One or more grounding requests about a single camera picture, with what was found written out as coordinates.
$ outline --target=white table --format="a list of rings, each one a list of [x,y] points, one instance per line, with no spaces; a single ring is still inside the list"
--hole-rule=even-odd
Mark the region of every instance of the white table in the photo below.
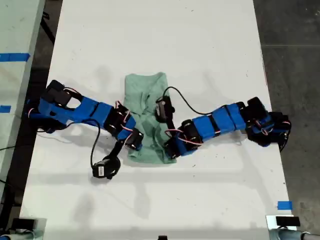
[[[163,71],[198,111],[258,96],[271,110],[252,0],[64,0],[49,80],[112,104],[127,74]],[[171,92],[174,122],[195,117]],[[92,178],[97,129],[36,138],[21,217],[47,219],[46,240],[267,240],[265,215],[288,194],[277,145],[240,132],[173,165],[139,165],[122,150],[114,179]],[[114,143],[105,131],[94,153]]]
[[[0,62],[0,105],[11,106],[0,113],[0,149],[16,143],[25,103],[44,0],[0,1],[0,53],[29,53],[27,62]],[[14,148],[0,151],[0,179],[7,178]],[[0,183],[0,198],[4,185]]]

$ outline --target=crumpled fabric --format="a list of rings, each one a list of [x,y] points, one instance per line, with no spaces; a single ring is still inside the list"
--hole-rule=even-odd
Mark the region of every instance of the crumpled fabric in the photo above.
[[[175,159],[167,157],[163,145],[169,139],[165,134],[167,125],[159,123],[155,117],[156,100],[162,97],[168,87],[167,76],[163,72],[144,76],[130,74],[125,77],[124,106],[136,121],[135,127],[144,134],[142,148],[130,149],[128,157],[139,163],[172,164]]]

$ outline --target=concrete floor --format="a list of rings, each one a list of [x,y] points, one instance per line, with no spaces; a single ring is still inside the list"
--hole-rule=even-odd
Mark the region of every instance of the concrete floor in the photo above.
[[[45,6],[54,34],[61,5]],[[254,6],[272,108],[293,125],[281,153],[293,213],[302,230],[320,234],[320,1],[254,0]],[[30,81],[48,77],[52,51],[40,29]]]

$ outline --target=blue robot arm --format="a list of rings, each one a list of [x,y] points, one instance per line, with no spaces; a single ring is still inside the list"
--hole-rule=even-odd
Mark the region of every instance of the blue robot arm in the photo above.
[[[76,108],[67,107],[71,98],[79,100],[80,105]],[[135,128],[136,121],[130,115],[130,111],[116,103],[113,107],[104,102],[97,102],[81,95],[73,88],[65,87],[60,82],[53,80],[36,102],[29,103],[28,117],[31,124],[41,128],[44,132],[53,133],[63,130],[70,124],[88,124],[104,129],[116,138],[117,142],[103,160],[93,164],[93,151],[91,153],[91,167],[94,177],[111,179],[120,168],[120,160],[117,155],[123,145],[131,149],[139,150],[144,135]]]
[[[172,159],[192,154],[205,141],[236,130],[244,130],[249,140],[263,147],[278,143],[282,150],[291,130],[287,115],[266,111],[257,97],[250,99],[247,106],[243,102],[237,102],[209,113],[199,113],[191,108],[201,116],[185,120],[178,129],[174,128],[175,109],[170,97],[163,94],[156,104],[155,116],[159,122],[167,123],[167,131],[171,134],[171,138],[164,144],[164,149]]]

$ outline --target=blue tape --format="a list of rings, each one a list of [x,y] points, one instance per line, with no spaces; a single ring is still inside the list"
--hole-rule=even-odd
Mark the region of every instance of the blue tape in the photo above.
[[[26,62],[29,57],[29,53],[0,53],[0,62]]]
[[[292,201],[278,201],[278,210],[292,210]]]
[[[11,111],[11,106],[9,105],[0,105],[0,114],[8,114]]]

